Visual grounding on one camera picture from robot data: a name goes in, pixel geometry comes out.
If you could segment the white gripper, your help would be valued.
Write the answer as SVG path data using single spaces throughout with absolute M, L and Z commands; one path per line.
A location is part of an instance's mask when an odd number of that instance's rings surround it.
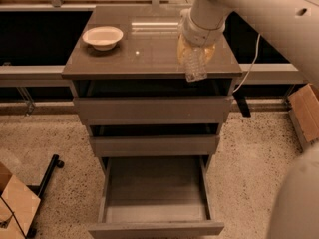
M 179 36 L 177 41 L 177 59 L 182 65 L 184 55 L 189 45 L 204 48 L 204 62 L 207 64 L 215 53 L 215 43 L 220 39 L 225 29 L 225 23 L 214 29 L 198 26 L 190 16 L 189 9 L 180 12 L 178 24 Z

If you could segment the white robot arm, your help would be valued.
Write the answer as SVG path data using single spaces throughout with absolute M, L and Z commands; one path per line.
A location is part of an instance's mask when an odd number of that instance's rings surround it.
M 204 50 L 220 38 L 236 12 L 311 84 L 319 85 L 318 0 L 194 0 L 181 12 L 177 55 L 202 67 Z M 295 159 L 285 176 L 266 239 L 319 239 L 319 145 Z

